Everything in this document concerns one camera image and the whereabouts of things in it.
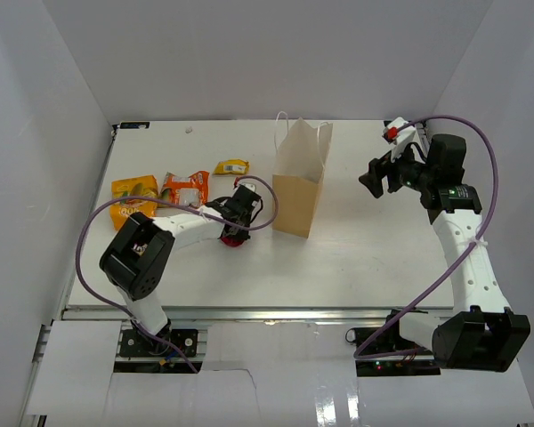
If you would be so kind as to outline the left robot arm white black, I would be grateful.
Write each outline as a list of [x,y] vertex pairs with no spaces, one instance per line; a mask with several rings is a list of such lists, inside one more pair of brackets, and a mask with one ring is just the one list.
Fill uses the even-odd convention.
[[154,219],[131,214],[101,256],[100,268],[123,296],[136,328],[160,339],[170,330],[156,288],[173,251],[208,239],[240,246],[249,239],[255,210],[262,209],[262,198],[239,186],[232,196],[212,200],[194,213]]

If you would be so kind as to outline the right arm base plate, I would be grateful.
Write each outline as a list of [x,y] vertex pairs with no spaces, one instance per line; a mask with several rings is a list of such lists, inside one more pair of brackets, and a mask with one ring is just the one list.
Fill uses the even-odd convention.
[[400,336],[396,323],[378,336],[361,354],[372,359],[355,360],[358,378],[440,375],[433,354]]

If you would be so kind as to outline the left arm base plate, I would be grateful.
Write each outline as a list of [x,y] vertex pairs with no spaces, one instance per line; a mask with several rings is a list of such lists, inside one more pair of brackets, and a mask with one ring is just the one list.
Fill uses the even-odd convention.
[[[173,329],[164,340],[174,344],[187,358],[193,358],[198,350],[197,329]],[[134,328],[122,332],[117,355],[120,358],[161,358],[166,361],[182,359],[177,350],[162,342],[148,338]]]

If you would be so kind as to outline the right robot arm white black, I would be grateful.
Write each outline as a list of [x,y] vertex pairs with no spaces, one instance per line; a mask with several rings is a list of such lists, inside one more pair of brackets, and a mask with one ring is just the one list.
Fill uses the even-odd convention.
[[483,237],[490,217],[463,182],[465,154],[463,138],[436,134],[424,161],[406,146],[399,156],[389,151],[371,160],[359,178],[374,197],[402,187],[419,193],[448,265],[441,279],[452,286],[453,314],[441,320],[415,302],[395,310],[358,345],[357,360],[371,359],[368,347],[394,336],[430,351],[440,368],[502,373],[529,337],[528,317],[514,313],[492,269]]

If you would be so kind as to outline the magenta candy packet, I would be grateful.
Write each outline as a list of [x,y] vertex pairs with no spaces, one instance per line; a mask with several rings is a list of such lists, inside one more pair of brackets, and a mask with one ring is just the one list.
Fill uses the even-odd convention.
[[250,235],[246,232],[231,234],[231,235],[222,235],[220,240],[229,247],[238,247],[243,245],[246,241],[250,239]]

